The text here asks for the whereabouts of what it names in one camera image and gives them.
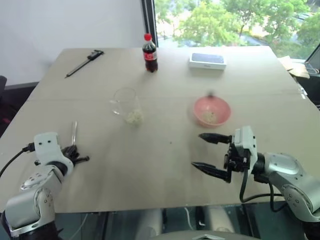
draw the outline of plastic bottle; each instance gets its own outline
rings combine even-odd
[[[146,43],[143,45],[142,51],[145,60],[145,68],[147,71],[153,73],[158,70],[157,47],[152,41],[150,33],[144,35],[144,40]]]

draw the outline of white wall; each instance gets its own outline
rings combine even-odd
[[[64,48],[141,47],[144,32],[141,0],[0,0],[0,75],[38,82]]]

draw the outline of table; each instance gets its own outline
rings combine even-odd
[[[90,51],[64,50],[0,139],[2,167],[38,133],[57,132],[61,146],[69,145],[71,123],[78,121],[79,151],[91,159],[77,165],[63,183],[55,201],[58,213],[238,204],[240,174],[233,174],[228,184],[191,162],[222,168],[227,146],[206,143],[197,135],[233,134],[244,125],[251,125],[259,152],[291,154],[307,172],[318,175],[319,111],[302,98],[270,48],[214,48],[227,58],[225,71],[189,69],[192,49],[159,48],[156,73],[145,71],[139,48],[104,49],[104,56],[64,79]],[[139,96],[145,115],[139,128],[110,111],[108,101],[121,87],[132,87]],[[232,109],[228,122],[215,129],[190,119],[192,104],[209,90]],[[34,160],[34,153],[24,154],[4,173],[2,210],[35,170]],[[268,191],[266,184],[248,181],[247,196]]]

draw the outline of beige table surface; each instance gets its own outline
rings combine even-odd
[[[232,47],[232,49],[234,52],[245,52],[242,47]],[[252,47],[244,47],[244,49],[252,50]],[[132,76],[135,76],[132,85],[127,73],[127,78],[118,77],[114,80],[116,77],[113,74],[113,79],[108,79],[108,73],[114,71],[118,64],[117,59],[114,58],[114,63],[110,61],[110,65],[106,65],[105,70],[97,73],[97,78],[100,79],[98,83],[94,76],[95,63],[88,66],[88,69],[92,70],[92,77],[91,80],[88,79],[91,85],[88,84],[87,87],[91,90],[88,90],[86,95],[75,93],[85,90],[87,83],[81,80],[84,72],[78,72],[78,76],[74,75],[74,79],[64,79],[64,81],[73,82],[76,79],[79,80],[74,90],[69,89],[70,94],[67,94],[67,88],[61,87],[58,91],[57,82],[61,82],[63,76],[60,79],[55,78],[54,75],[58,72],[57,66],[65,59],[63,56],[67,58],[72,55],[72,52],[75,55],[78,52],[83,53],[84,49],[64,51],[43,79],[45,82],[41,82],[36,87],[30,99],[20,109],[0,139],[0,167],[26,143],[32,142],[34,135],[38,133],[55,131],[59,134],[60,144],[69,145],[71,122],[77,120],[79,151],[83,155],[89,155],[91,160],[77,165],[72,175],[63,183],[62,192],[55,201],[57,212],[239,204],[242,179],[240,174],[233,174],[232,182],[228,184],[203,174],[190,163],[203,161],[222,168],[227,145],[209,144],[199,139],[197,135],[203,132],[228,135],[233,134],[236,128],[251,125],[257,138],[259,152],[291,154],[301,162],[307,172],[318,177],[319,111],[308,98],[302,98],[297,90],[298,86],[269,48],[257,47],[256,49],[258,52],[264,52],[261,56],[269,56],[266,57],[267,65],[274,66],[276,69],[269,71],[269,78],[262,77],[265,81],[270,79],[273,84],[267,84],[259,77],[257,82],[247,77],[238,78],[237,81],[222,78],[226,74],[232,74],[228,69],[231,68],[232,60],[220,78],[218,77],[216,81],[211,79],[211,85],[206,77],[210,70],[202,70],[204,73],[197,72],[199,75],[194,76],[195,82],[193,82],[191,71],[187,67],[183,71],[182,66],[179,67],[182,71],[180,78],[176,72],[175,78],[171,81],[163,79],[167,85],[164,82],[155,83],[162,80],[162,74],[169,76],[170,72],[174,73],[173,65],[167,64],[170,61],[168,59],[160,61],[162,63],[160,66],[163,68],[166,66],[167,69],[159,68],[155,74],[145,73],[140,69],[141,66],[138,69],[137,65],[136,71],[144,76],[140,79],[143,81],[139,83],[140,88],[137,88],[139,80],[134,70],[132,70]],[[105,50],[105,56],[109,52],[117,51],[125,54],[123,49],[108,49]],[[171,52],[183,53],[181,49],[172,49]],[[159,49],[159,56],[164,56],[164,53],[168,53],[168,50]],[[188,87],[183,84],[182,76]],[[235,89],[232,90],[231,83],[224,84],[229,80],[238,89],[234,87]],[[276,83],[279,84],[280,89],[276,88]],[[118,116],[112,114],[108,105],[108,99],[114,91],[127,85],[135,87],[140,96],[145,121],[139,128],[127,125]],[[253,86],[256,92],[250,92]],[[154,90],[153,94],[148,91],[149,88]],[[192,104],[208,89],[217,90],[217,94],[224,98],[232,109],[228,122],[215,129],[197,126],[190,117]],[[4,209],[10,196],[19,191],[21,183],[36,169],[33,165],[34,160],[35,153],[24,154],[4,173],[0,180],[1,210]],[[247,196],[266,192],[268,192],[266,184],[256,183],[252,177],[249,179]]]

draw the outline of red label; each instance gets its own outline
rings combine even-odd
[[[143,53],[144,55],[144,59],[147,61],[152,61],[152,60],[156,60],[157,59],[157,52],[153,52],[153,53]]]

